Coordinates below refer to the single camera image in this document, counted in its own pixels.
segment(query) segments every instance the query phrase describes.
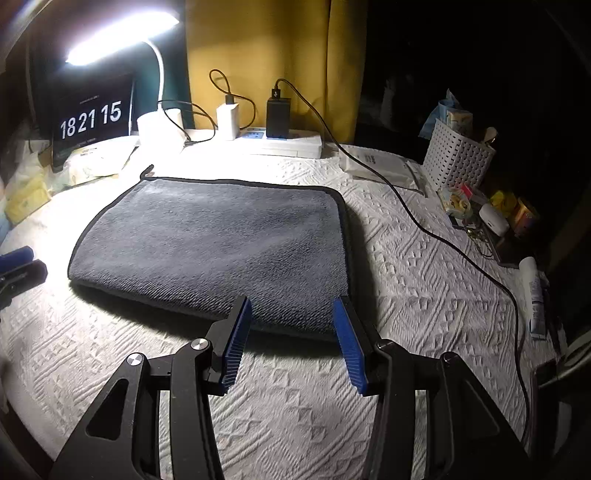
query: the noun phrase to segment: textured tablecloth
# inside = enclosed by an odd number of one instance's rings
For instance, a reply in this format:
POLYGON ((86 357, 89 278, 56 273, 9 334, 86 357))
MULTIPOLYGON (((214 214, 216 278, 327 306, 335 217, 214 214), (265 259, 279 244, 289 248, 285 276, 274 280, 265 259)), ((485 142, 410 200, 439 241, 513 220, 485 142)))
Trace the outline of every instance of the textured tablecloth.
MULTIPOLYGON (((165 331, 162 322, 145 325, 86 302, 73 292, 66 276, 84 227, 134 184, 151 161, 158 176, 325 185, 341 192, 362 225, 358 258, 368 259, 371 275, 363 277, 362 269, 358 273, 362 287, 377 299, 381 335, 412 353, 457 352, 521 435, 525 408, 513 361, 509 298, 451 249, 419 232, 387 186, 351 178, 338 167, 336 153, 330 147, 325 151, 327 158, 321 160, 248 156, 212 141, 185 149, 179 158, 150 158, 151 153, 140 148, 117 179, 59 193, 9 233, 1 251, 30 245, 47 264, 48 277, 0 312, 0 371, 15 411, 50 456, 57 456, 127 354, 168 355, 190 339, 165 331)), ((422 225, 453 241, 507 285, 523 315, 517 271, 481 257, 465 233, 451 228, 433 199, 402 195, 422 225)), ((549 343, 526 338, 521 361, 526 383, 532 366, 550 356, 549 343)), ((334 349, 306 341, 252 338, 236 385, 223 398, 210 397, 210 402, 228 479, 360 475, 375 398, 356 394, 334 349)), ((417 404, 424 410, 423 395, 417 394, 417 404)), ((166 407, 165 400, 160 455, 163 478, 171 478, 166 407)), ((419 439, 426 433, 422 418, 417 420, 419 439)), ((417 442, 414 478, 423 471, 424 455, 424 441, 417 442)))

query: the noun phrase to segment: lamp head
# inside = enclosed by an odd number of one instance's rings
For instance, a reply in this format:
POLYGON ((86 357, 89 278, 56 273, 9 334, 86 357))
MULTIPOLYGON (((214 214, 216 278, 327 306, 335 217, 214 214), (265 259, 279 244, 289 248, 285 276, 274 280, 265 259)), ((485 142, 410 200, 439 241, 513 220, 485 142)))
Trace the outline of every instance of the lamp head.
POLYGON ((166 12, 148 11, 131 15, 96 32, 75 46, 66 60, 87 65, 125 47, 153 38, 173 28, 178 20, 166 12))

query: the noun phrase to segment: white basket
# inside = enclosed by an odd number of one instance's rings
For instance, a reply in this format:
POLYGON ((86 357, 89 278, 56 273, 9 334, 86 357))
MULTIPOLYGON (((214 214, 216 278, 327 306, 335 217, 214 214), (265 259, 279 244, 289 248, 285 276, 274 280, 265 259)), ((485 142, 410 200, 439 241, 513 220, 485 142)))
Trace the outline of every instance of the white basket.
POLYGON ((423 170, 433 186, 480 185, 496 151, 454 132, 437 120, 423 170))

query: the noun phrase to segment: orange can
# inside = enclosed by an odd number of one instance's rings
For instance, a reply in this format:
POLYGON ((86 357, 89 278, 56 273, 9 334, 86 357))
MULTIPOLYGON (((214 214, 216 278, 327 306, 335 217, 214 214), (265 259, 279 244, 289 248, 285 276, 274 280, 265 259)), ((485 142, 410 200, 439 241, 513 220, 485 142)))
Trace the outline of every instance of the orange can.
POLYGON ((509 219, 515 236, 524 236, 540 220, 540 214, 524 198, 517 199, 517 206, 509 219))

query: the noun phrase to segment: yellow curtain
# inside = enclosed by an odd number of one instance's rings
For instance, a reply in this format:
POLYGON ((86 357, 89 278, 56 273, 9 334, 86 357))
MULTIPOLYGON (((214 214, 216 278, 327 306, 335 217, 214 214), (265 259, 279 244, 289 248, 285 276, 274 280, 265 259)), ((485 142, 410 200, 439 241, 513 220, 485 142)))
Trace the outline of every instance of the yellow curtain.
MULTIPOLYGON (((256 103, 264 127, 267 100, 286 78, 323 115, 337 140, 351 142, 365 62, 367 0, 187 0, 187 60, 191 99, 215 117, 223 94, 209 81, 220 69, 232 93, 256 103)), ((291 127, 323 133, 314 113, 286 84, 291 127)), ((240 100, 241 125, 252 118, 240 100)), ((196 117, 198 128, 210 128, 196 117)))

